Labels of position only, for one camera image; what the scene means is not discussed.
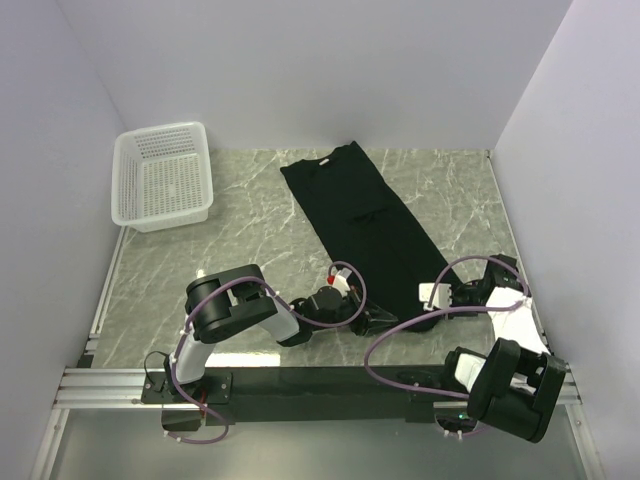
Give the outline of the black t-shirt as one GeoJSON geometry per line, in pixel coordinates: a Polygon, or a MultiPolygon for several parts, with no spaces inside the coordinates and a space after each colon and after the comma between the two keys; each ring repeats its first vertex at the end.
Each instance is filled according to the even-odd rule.
{"type": "Polygon", "coordinates": [[[447,261],[356,142],[280,172],[331,260],[360,272],[368,301],[398,321],[423,313],[418,285],[447,261]]]}

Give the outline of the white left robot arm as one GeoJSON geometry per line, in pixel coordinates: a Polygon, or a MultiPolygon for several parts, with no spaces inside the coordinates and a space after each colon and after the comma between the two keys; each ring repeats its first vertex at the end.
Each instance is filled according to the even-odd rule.
{"type": "Polygon", "coordinates": [[[258,326],[280,346],[308,342],[325,328],[347,326],[357,336],[382,333],[399,323],[369,300],[366,289],[349,283],[354,270],[331,265],[327,284],[289,303],[266,285],[260,267],[249,264],[202,276],[186,287],[185,327],[178,346],[164,361],[164,389],[186,402],[199,392],[205,364],[216,345],[258,326]]]}

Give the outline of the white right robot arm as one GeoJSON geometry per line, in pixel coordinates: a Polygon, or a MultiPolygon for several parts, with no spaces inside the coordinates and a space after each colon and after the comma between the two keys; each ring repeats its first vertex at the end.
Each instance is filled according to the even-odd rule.
{"type": "Polygon", "coordinates": [[[548,429],[565,380],[566,363],[553,356],[538,332],[531,295],[516,273],[517,260],[492,255],[483,276],[456,286],[421,283],[427,312],[446,307],[488,307],[495,338],[487,355],[457,347],[426,384],[452,399],[469,396],[467,416],[531,443],[548,429]]]}

